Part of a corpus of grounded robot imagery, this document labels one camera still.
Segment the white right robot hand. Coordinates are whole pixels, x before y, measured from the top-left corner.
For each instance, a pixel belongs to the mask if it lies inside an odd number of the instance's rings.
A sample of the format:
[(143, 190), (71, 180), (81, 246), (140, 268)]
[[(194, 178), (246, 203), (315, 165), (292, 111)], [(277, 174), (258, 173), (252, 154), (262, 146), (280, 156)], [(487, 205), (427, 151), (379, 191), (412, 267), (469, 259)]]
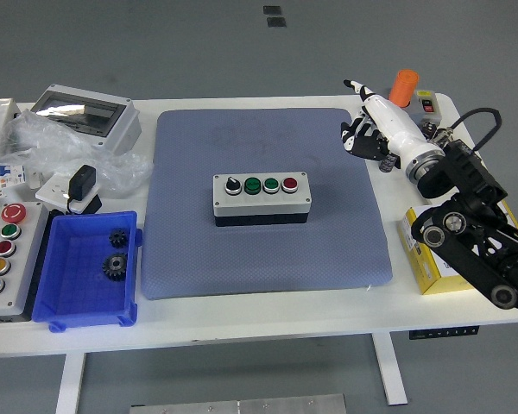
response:
[(393, 168), (409, 171), (438, 161), (444, 152), (428, 142), (406, 111), (357, 81), (346, 79), (362, 101), (352, 122), (341, 124), (341, 139), (347, 153), (379, 163), (389, 173)]

